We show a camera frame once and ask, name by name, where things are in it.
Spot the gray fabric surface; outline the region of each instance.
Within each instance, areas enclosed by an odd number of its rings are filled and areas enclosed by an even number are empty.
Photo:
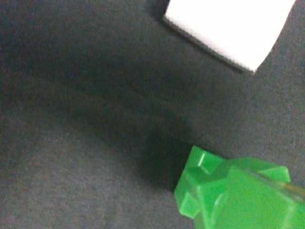
[[[305,186],[305,1],[255,75],[160,7],[1,1],[1,228],[193,228],[173,196],[193,144]]]

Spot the white object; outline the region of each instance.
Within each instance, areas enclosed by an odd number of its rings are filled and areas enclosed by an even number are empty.
[[[225,59],[255,72],[295,0],[170,0],[164,19]]]

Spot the white box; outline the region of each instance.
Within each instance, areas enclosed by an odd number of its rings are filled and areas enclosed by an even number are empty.
[[[170,0],[164,19],[221,57],[255,72],[295,0]]]

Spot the green plastic block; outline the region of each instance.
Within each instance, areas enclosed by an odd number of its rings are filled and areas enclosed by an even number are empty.
[[[305,190],[270,162],[225,160],[193,146],[174,193],[197,229],[305,229]]]

